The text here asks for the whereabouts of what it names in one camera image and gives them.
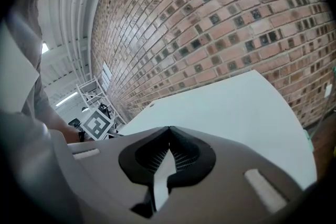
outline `metal rack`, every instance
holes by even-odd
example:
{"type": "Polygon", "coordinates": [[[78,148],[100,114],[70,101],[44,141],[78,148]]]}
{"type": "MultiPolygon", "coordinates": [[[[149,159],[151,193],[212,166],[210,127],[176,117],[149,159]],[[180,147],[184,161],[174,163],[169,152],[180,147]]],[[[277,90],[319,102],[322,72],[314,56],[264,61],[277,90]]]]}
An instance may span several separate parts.
{"type": "Polygon", "coordinates": [[[126,125],[126,121],[112,105],[96,77],[94,77],[92,80],[85,82],[82,85],[77,85],[77,90],[80,93],[88,109],[91,110],[94,107],[98,108],[99,104],[103,103],[108,107],[108,110],[111,112],[112,122],[116,122],[117,120],[119,121],[119,123],[126,125]]]}

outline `ceiling light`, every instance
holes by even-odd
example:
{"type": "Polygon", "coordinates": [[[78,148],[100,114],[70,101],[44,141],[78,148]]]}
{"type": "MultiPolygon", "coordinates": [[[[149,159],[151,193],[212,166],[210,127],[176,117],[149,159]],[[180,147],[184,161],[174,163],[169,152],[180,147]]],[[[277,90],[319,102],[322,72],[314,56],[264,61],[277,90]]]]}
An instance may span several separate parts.
{"type": "Polygon", "coordinates": [[[45,42],[42,43],[42,54],[44,54],[46,51],[48,51],[48,46],[45,42]]]}
{"type": "Polygon", "coordinates": [[[62,101],[60,101],[56,106],[62,105],[64,102],[68,101],[70,98],[74,97],[78,92],[74,92],[72,95],[69,95],[68,97],[64,98],[62,101]]]}

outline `white metal frame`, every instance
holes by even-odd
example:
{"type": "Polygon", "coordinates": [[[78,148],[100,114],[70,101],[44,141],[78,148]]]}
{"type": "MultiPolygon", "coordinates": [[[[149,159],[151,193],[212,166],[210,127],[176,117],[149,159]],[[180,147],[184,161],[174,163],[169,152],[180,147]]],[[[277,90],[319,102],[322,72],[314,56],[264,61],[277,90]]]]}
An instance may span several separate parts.
{"type": "Polygon", "coordinates": [[[116,117],[119,117],[119,119],[122,121],[123,124],[126,125],[126,121],[122,118],[122,116],[118,113],[118,111],[115,109],[115,107],[112,105],[111,101],[109,100],[109,98],[107,97],[107,95],[105,94],[105,92],[103,91],[100,83],[98,82],[98,79],[96,77],[94,77],[93,79],[85,82],[82,85],[76,85],[77,86],[77,90],[78,93],[81,95],[85,105],[87,106],[88,109],[92,110],[94,107],[98,107],[99,104],[97,104],[98,100],[102,99],[102,103],[104,103],[108,109],[113,113],[113,116],[111,116],[111,121],[114,122],[114,120],[116,119],[116,117]],[[89,88],[90,86],[93,86],[93,88],[86,92],[85,88],[89,88]],[[95,89],[99,89],[100,93],[96,94],[96,93],[90,93],[95,89]]]}

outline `hand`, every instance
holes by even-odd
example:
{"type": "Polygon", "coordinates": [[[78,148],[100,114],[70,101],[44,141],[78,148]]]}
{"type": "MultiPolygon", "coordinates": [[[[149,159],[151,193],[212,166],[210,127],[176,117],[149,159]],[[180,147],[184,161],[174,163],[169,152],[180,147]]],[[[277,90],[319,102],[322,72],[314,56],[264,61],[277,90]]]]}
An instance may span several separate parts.
{"type": "Polygon", "coordinates": [[[68,125],[59,131],[63,134],[68,144],[79,143],[79,131],[76,128],[68,125]]]}

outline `brick wall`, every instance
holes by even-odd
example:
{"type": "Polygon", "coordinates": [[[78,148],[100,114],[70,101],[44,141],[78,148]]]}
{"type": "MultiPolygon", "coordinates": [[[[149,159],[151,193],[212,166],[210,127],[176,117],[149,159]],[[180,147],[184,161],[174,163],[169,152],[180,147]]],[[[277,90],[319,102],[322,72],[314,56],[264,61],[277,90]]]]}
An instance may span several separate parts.
{"type": "Polygon", "coordinates": [[[335,39],[326,0],[100,0],[91,59],[96,76],[110,67],[108,96],[128,120],[152,100],[256,69],[305,126],[321,116],[335,39]]]}

